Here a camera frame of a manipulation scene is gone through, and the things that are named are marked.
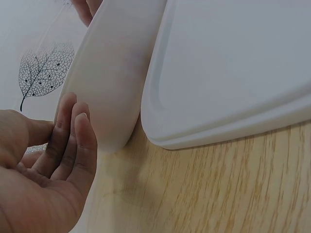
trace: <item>wood grain surface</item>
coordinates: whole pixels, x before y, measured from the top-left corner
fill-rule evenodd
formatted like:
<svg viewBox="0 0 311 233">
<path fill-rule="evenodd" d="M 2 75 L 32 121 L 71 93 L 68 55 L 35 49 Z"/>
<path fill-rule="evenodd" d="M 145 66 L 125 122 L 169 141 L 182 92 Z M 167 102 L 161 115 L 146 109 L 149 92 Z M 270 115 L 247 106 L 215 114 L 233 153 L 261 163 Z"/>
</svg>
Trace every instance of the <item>wood grain surface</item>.
<svg viewBox="0 0 311 233">
<path fill-rule="evenodd" d="M 99 156 L 90 233 L 311 232 L 310 122 L 176 151 L 138 123 L 122 151 Z"/>
</svg>

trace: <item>finger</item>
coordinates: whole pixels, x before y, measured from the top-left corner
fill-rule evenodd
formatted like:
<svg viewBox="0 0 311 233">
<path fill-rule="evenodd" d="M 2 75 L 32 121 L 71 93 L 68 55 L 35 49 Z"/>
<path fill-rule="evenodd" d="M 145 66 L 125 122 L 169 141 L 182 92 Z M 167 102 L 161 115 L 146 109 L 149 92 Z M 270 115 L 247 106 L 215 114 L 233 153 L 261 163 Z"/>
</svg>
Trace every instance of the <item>finger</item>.
<svg viewBox="0 0 311 233">
<path fill-rule="evenodd" d="M 44 152 L 43 150 L 39 150 L 24 154 L 24 156 L 21 159 L 21 162 L 24 164 L 26 168 L 31 168 L 38 160 L 38 158 L 42 155 L 43 152 Z"/>
<path fill-rule="evenodd" d="M 76 103 L 72 109 L 70 136 L 67 147 L 59 167 L 51 176 L 51 180 L 66 180 L 71 174 L 77 154 L 77 139 L 74 129 L 74 121 L 81 113 L 86 113 L 87 118 L 90 119 L 89 109 L 86 103 Z"/>
<path fill-rule="evenodd" d="M 15 168 L 26 149 L 46 143 L 52 130 L 52 122 L 28 119 L 13 110 L 1 110 L 0 166 Z"/>
<path fill-rule="evenodd" d="M 87 4 L 93 17 L 96 14 L 98 8 L 101 6 L 102 2 L 103 0 L 87 0 Z"/>
<path fill-rule="evenodd" d="M 71 112 L 76 102 L 77 97 L 73 93 L 65 94 L 60 101 L 56 125 L 50 141 L 46 150 L 32 167 L 43 176 L 49 178 L 63 157 L 70 135 Z"/>
<path fill-rule="evenodd" d="M 86 199 L 92 186 L 97 162 L 97 140 L 90 121 L 85 114 L 75 119 L 77 138 L 77 156 L 71 174 L 67 181 Z"/>
<path fill-rule="evenodd" d="M 72 4 L 76 8 L 76 11 L 82 20 L 82 22 L 86 25 L 89 26 L 91 23 L 93 16 L 90 12 L 89 6 L 86 2 L 86 0 L 71 0 Z"/>
</svg>

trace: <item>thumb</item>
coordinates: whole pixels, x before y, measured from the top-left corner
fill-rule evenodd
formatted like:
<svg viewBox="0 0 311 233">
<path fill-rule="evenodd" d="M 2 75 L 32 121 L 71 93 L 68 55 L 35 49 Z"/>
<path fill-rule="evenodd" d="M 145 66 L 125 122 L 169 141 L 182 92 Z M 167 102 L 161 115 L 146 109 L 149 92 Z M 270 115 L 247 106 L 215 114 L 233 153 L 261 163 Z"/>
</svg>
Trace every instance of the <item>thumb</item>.
<svg viewBox="0 0 311 233">
<path fill-rule="evenodd" d="M 12 111 L 0 111 L 0 166 L 15 168 L 27 147 L 46 143 L 53 123 L 28 119 Z"/>
</svg>

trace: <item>fingernail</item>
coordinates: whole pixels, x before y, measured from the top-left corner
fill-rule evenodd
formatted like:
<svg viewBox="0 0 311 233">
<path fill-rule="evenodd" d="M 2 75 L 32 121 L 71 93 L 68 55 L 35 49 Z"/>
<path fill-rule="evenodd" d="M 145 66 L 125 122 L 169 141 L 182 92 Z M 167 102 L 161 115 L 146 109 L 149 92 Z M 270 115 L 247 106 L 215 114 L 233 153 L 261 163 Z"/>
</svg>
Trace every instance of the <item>fingernail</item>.
<svg viewBox="0 0 311 233">
<path fill-rule="evenodd" d="M 81 113 L 81 115 L 84 115 L 84 116 L 88 119 L 88 117 L 87 117 L 87 114 L 86 114 L 86 113 Z"/>
</svg>

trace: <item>printed leaf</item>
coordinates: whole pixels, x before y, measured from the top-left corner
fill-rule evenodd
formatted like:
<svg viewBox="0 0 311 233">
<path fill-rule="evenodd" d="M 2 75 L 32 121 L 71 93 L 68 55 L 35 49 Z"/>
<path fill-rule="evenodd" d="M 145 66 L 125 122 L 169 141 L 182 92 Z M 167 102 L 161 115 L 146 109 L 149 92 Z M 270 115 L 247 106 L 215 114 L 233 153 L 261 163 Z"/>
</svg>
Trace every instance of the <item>printed leaf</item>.
<svg viewBox="0 0 311 233">
<path fill-rule="evenodd" d="M 20 111 L 26 98 L 45 96 L 64 83 L 73 57 L 74 49 L 70 42 L 54 44 L 37 54 L 28 51 L 23 56 L 18 77 L 23 94 Z"/>
</svg>

